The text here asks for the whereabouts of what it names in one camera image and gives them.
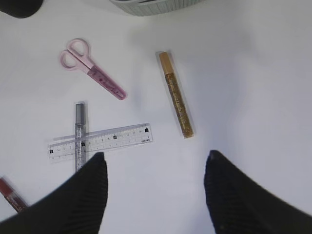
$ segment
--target pink handle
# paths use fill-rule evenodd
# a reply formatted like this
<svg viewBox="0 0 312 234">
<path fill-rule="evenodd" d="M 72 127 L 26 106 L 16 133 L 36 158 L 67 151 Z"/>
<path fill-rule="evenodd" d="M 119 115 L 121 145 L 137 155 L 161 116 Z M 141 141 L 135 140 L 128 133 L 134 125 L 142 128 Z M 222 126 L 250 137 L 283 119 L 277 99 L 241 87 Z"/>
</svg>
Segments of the pink handle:
<svg viewBox="0 0 312 234">
<path fill-rule="evenodd" d="M 74 49 L 75 43 L 81 43 L 84 49 L 83 55 L 81 55 L 77 50 Z M 70 66 L 66 63 L 65 57 L 69 56 L 71 59 L 73 59 L 76 64 L 74 66 Z M 84 73 L 88 73 L 89 70 L 94 66 L 93 61 L 89 58 L 89 45 L 88 43 L 80 38 L 76 38 L 71 40 L 67 45 L 67 50 L 64 50 L 61 52 L 60 55 L 60 62 L 63 67 L 65 67 L 67 70 L 75 70 L 80 69 Z"/>
<path fill-rule="evenodd" d="M 69 56 L 72 60 L 75 61 L 75 65 L 73 66 L 70 66 L 68 65 L 66 62 L 65 62 L 65 57 L 66 56 Z M 78 60 L 75 56 L 73 56 L 68 50 L 63 50 L 61 53 L 60 53 L 60 63 L 62 64 L 62 66 L 68 70 L 68 71 L 73 71 L 73 70 L 76 70 L 76 69 L 79 69 L 79 70 L 82 70 L 84 73 L 88 74 L 89 72 L 89 68 L 86 67 L 80 60 Z"/>
<path fill-rule="evenodd" d="M 84 54 L 83 55 L 81 55 L 79 52 L 77 52 L 73 48 L 73 45 L 75 43 L 81 43 L 82 44 L 82 46 L 84 48 Z M 81 38 L 76 38 L 76 39 L 71 40 L 68 43 L 67 50 L 70 53 L 72 53 L 75 57 L 77 57 L 82 63 L 84 63 L 89 69 L 91 69 L 95 65 L 94 62 L 89 57 L 89 45 L 85 40 L 83 40 Z"/>
</svg>

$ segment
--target black object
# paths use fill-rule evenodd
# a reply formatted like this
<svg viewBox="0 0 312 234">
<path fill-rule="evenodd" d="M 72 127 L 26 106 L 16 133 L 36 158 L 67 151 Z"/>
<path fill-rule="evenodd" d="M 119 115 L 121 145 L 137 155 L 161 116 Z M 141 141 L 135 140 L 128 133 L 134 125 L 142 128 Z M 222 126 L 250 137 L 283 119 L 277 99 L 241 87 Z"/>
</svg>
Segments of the black object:
<svg viewBox="0 0 312 234">
<path fill-rule="evenodd" d="M 312 218 L 270 194 L 218 151 L 204 178 L 216 234 L 312 234 Z"/>
<path fill-rule="evenodd" d="M 43 0 L 0 0 L 0 11 L 16 18 L 26 18 L 36 13 Z"/>
<path fill-rule="evenodd" d="M 1 234 L 97 234 L 108 195 L 103 153 L 43 200 L 0 223 Z"/>
</svg>

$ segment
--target scissors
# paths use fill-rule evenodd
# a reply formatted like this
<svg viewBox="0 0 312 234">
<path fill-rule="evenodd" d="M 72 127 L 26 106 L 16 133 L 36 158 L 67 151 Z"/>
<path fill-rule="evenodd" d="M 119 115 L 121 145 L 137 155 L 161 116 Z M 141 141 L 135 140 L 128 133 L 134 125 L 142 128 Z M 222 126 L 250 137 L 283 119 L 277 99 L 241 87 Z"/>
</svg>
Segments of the scissors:
<svg viewBox="0 0 312 234">
<path fill-rule="evenodd" d="M 84 49 L 83 55 L 73 48 L 75 43 L 81 43 Z M 69 65 L 65 61 L 65 57 L 68 56 L 75 61 L 75 65 Z M 104 87 L 108 92 L 117 97 L 119 100 L 126 98 L 126 92 L 121 89 L 105 72 L 103 72 L 89 57 L 89 45 L 80 38 L 71 40 L 67 49 L 63 50 L 60 54 L 60 63 L 62 66 L 73 71 L 76 69 L 82 70 L 89 77 L 94 79 L 98 84 Z"/>
</svg>

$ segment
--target clear ruler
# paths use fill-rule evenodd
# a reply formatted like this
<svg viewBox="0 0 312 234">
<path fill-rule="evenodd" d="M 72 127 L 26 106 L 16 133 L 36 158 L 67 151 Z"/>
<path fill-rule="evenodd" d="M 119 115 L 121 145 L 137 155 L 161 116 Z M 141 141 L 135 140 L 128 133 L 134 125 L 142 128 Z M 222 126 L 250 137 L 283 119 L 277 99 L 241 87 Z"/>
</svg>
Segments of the clear ruler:
<svg viewBox="0 0 312 234">
<path fill-rule="evenodd" d="M 75 136 L 54 140 L 55 142 L 48 146 L 48 156 L 52 163 L 75 158 Z M 82 144 L 86 146 L 86 153 L 92 153 L 150 142 L 153 142 L 151 126 L 145 123 L 87 133 Z"/>
</svg>

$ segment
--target gold glitter pen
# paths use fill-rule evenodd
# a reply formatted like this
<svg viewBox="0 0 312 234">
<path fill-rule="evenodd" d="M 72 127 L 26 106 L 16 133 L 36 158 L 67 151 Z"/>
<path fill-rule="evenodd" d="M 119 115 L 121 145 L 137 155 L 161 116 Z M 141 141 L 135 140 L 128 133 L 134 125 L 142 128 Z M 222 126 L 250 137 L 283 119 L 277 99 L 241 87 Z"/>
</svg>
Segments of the gold glitter pen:
<svg viewBox="0 0 312 234">
<path fill-rule="evenodd" d="M 170 91 L 170 96 L 175 106 L 175 112 L 179 119 L 183 136 L 184 138 L 190 138 L 194 136 L 194 133 L 190 124 L 189 117 L 187 116 L 182 95 L 168 53 L 163 52 L 159 54 L 159 59 L 162 69 L 164 70 L 166 82 Z"/>
</svg>

